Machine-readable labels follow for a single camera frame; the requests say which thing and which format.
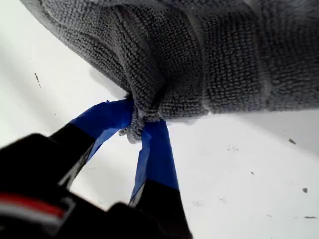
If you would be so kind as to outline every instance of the blue tape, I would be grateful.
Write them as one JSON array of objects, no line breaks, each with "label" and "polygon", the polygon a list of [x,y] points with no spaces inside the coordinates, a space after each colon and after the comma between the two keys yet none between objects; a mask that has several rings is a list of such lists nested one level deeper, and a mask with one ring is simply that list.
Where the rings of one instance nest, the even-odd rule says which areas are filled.
[{"label": "blue tape", "polygon": [[88,160],[106,140],[130,125],[132,113],[132,100],[106,101],[92,106],[70,122],[95,140]]},{"label": "blue tape", "polygon": [[179,190],[168,128],[164,121],[147,123],[143,129],[142,149],[131,198],[147,179]]}]

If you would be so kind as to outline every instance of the microfiber cloth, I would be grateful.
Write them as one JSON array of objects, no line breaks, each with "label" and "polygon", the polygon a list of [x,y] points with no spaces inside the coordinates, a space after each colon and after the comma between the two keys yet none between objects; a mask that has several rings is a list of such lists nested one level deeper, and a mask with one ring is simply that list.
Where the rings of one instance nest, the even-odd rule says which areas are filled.
[{"label": "microfiber cloth", "polygon": [[318,0],[21,0],[145,122],[319,106]]}]

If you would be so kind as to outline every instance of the red stripe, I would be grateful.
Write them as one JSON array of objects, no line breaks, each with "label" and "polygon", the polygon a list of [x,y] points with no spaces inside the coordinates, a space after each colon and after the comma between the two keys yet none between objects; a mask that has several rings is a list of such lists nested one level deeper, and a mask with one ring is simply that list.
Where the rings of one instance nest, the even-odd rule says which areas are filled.
[{"label": "red stripe", "polygon": [[44,201],[40,201],[34,198],[28,198],[26,196],[22,196],[18,194],[0,193],[0,202],[10,203],[12,205],[22,206],[34,211],[48,213],[51,215],[55,215],[59,218],[62,218],[64,215],[64,210],[62,210],[61,208],[57,206],[53,206]]}]

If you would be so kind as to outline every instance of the white surface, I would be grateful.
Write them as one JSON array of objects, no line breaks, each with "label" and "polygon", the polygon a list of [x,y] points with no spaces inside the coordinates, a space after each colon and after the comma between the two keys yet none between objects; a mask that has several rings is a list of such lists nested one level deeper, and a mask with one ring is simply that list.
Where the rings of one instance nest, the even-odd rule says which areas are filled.
[{"label": "white surface", "polygon": [[[0,146],[33,132],[50,135],[88,107],[124,94],[20,2],[0,1]],[[319,111],[303,111],[170,123],[195,238],[319,238],[319,219],[304,218],[319,218],[318,122]],[[139,149],[114,136],[84,167],[72,190],[105,209],[127,202]]]}]

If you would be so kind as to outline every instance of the dark speck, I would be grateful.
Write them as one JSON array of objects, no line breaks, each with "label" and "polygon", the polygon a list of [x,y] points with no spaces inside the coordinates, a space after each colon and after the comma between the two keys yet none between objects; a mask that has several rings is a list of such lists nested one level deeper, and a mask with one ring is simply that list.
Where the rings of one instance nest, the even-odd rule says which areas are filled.
[{"label": "dark speck", "polygon": [[317,218],[314,217],[314,216],[304,216],[304,218],[306,218],[306,219],[317,219]]},{"label": "dark speck", "polygon": [[288,142],[296,145],[296,143],[291,138],[288,140]]},{"label": "dark speck", "polygon": [[36,77],[36,80],[38,81],[38,84],[39,84],[40,88],[42,88],[42,87],[41,87],[41,84],[40,84],[40,81],[39,81],[39,78],[38,78],[38,75],[37,75],[36,73],[34,73],[34,75],[35,75],[35,77]]}]

